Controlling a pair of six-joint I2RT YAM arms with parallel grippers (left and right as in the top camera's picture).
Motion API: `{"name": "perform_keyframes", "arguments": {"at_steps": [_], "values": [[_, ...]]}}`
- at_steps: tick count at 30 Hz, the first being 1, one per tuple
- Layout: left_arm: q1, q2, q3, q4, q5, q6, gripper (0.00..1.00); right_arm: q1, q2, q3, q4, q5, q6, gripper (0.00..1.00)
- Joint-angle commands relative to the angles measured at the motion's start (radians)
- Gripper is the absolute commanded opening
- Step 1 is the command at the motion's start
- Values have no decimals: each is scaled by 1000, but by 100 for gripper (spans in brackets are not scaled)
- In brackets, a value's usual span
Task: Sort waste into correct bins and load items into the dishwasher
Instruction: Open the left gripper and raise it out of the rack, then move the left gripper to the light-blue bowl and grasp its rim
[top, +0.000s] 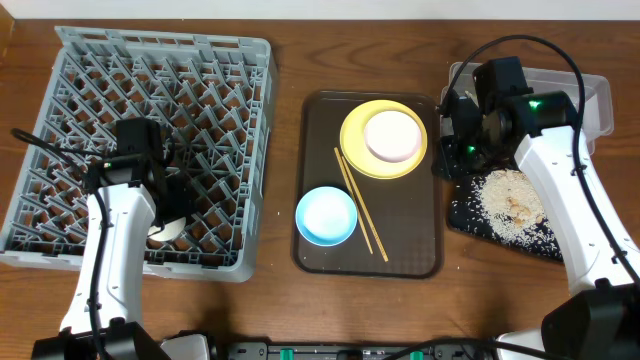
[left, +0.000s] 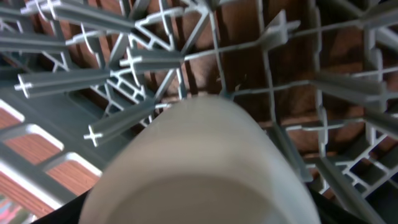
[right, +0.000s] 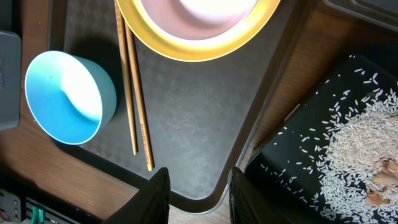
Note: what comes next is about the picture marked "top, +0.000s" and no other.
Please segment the white paper cup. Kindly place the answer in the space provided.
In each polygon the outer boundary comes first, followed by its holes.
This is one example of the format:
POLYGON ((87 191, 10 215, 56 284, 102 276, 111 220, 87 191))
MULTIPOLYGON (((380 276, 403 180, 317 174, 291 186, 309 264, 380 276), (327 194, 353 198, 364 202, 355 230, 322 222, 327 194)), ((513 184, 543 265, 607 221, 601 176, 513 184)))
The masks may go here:
POLYGON ((177 238, 186 225, 186 218, 182 217, 166 223, 161 227, 151 226, 148 232, 148 238, 156 242, 167 242, 177 238))

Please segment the rice leftovers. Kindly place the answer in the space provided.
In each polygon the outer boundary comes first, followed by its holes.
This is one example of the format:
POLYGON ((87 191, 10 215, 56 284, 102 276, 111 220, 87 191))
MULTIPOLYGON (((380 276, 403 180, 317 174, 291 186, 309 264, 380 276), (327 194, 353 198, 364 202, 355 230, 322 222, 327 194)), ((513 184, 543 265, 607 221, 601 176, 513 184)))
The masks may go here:
POLYGON ((541 200, 520 171, 495 170, 474 179, 472 194, 489 225, 489 233, 506 245, 542 245, 554 237, 541 200))

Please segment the white bowl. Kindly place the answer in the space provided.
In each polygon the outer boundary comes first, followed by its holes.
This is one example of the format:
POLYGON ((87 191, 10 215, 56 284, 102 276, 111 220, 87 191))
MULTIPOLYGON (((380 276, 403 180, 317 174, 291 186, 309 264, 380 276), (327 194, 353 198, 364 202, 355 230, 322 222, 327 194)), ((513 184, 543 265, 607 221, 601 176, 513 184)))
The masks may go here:
POLYGON ((364 142, 379 160, 399 163, 410 159, 421 147, 418 124, 400 111, 383 111, 371 117, 364 128, 364 142))

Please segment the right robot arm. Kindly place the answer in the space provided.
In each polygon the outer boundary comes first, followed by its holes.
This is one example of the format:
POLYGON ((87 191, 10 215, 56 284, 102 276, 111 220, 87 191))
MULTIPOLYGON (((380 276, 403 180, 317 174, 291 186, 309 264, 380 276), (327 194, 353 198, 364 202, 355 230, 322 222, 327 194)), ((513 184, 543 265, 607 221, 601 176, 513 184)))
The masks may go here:
POLYGON ((579 113, 564 92, 449 91, 439 107, 453 133, 449 173, 509 160, 532 183, 559 244, 571 297, 535 330, 490 342, 499 359, 636 359, 639 249, 590 161, 579 113))

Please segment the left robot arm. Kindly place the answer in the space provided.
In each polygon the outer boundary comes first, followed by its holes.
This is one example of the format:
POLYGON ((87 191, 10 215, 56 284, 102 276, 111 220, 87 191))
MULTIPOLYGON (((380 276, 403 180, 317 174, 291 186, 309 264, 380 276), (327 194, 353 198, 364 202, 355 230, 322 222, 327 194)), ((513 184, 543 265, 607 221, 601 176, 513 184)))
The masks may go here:
POLYGON ((35 342, 35 359, 164 359, 142 326, 146 242, 175 239, 191 212, 184 187, 151 153, 89 166, 89 227, 72 303, 57 336, 35 342))

